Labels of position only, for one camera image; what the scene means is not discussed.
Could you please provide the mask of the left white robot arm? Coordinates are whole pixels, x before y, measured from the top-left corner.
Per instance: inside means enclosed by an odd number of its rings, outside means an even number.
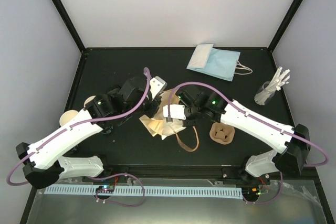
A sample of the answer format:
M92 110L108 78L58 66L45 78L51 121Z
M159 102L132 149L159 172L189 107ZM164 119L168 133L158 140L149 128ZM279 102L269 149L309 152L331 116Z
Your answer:
M69 119L62 119L61 127L49 136L33 144L17 145L27 183L43 189L73 177L108 181L113 169L101 154L91 157L67 157L65 154L95 134L110 133L134 114L152 117L159 109L160 94L166 85L158 76L134 77L121 87L114 85L107 93L87 99L80 111L75 111Z

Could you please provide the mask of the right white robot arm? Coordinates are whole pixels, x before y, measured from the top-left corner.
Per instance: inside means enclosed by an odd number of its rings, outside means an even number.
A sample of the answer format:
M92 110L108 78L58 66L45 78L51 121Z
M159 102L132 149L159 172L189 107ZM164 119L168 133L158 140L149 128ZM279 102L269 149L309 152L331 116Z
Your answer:
M254 111L246 109L236 100L222 99L216 92L207 95L195 86L179 88L176 95L179 105L184 108L183 122L197 118L223 123L239 129L270 146L268 152L247 156L238 170L239 179L251 184L263 175L282 172L298 177L306 164L311 150L309 130L298 124L293 127L270 120Z

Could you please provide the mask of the brown paper bag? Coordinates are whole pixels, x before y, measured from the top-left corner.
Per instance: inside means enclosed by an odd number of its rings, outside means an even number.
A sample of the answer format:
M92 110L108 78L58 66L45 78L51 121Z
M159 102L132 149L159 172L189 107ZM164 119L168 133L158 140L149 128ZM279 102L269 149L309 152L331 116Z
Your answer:
M171 93L171 90L165 90L161 93L161 104L159 110L156 112L153 118L149 118L146 115L143 115L139 118L143 126L149 131L152 136L160 135L161 140L164 140L168 136L175 135L179 146L187 152L194 152L199 147L199 137L196 127L193 127L195 132L196 146L194 148L187 146L182 142L178 133L185 130L186 127L183 126L182 121L173 119L172 122L167 122L163 116L163 107L167 105L168 98Z

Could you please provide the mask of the brown pulp cup carrier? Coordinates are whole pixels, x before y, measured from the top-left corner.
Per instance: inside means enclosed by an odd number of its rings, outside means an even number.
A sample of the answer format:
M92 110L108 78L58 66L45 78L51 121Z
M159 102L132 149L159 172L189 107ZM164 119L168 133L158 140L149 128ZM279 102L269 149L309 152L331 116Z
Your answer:
M235 128L223 123L213 123L209 132L210 138L216 143L227 145L233 141Z

